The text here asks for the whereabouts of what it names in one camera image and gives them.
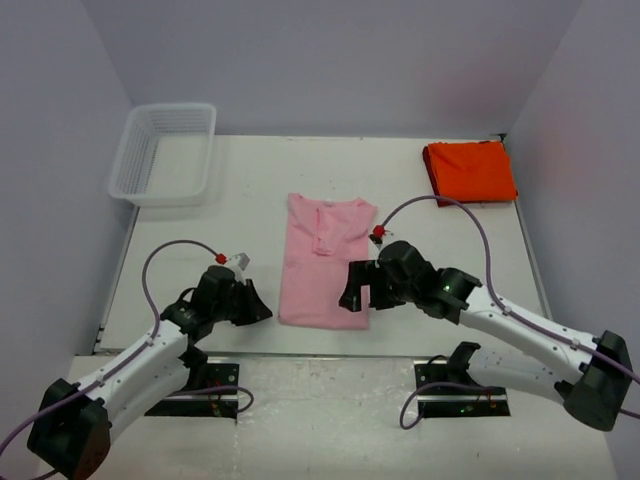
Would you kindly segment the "pink t shirt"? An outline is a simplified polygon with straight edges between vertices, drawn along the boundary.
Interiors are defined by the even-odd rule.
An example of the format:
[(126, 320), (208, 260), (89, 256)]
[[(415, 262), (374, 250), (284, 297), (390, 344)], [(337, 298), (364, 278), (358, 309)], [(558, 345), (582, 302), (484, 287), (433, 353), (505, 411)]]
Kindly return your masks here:
[(377, 208), (356, 198), (313, 200), (298, 193), (287, 199), (279, 322), (293, 327), (366, 330), (365, 309), (339, 306), (349, 263), (368, 258), (368, 233)]

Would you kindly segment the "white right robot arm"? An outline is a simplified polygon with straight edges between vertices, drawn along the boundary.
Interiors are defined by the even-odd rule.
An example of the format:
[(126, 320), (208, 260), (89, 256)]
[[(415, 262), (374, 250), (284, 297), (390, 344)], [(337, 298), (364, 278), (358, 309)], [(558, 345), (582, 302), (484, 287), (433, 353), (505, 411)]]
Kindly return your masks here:
[(383, 246), (375, 260), (351, 262), (340, 307), (360, 311), (364, 288), (375, 310), (412, 304), (431, 318), (510, 346), (500, 351), (460, 343), (443, 372), (418, 387), (420, 394), (453, 389), (488, 396), (498, 388), (519, 390), (556, 402), (575, 420), (604, 432), (623, 411), (633, 367), (625, 341), (613, 332), (593, 336), (534, 315), (462, 270), (434, 268), (406, 241)]

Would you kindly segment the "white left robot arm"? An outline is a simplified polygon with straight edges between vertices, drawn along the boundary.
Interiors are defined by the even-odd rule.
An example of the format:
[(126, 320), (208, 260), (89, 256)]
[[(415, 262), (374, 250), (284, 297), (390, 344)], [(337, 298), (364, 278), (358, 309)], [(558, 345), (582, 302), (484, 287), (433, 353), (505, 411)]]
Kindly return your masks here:
[(209, 267), (131, 347), (94, 373), (74, 383), (59, 379), (45, 391), (28, 449), (67, 479), (89, 478), (124, 430), (156, 404), (209, 392), (208, 357), (197, 344), (215, 324), (248, 326), (271, 316), (240, 269)]

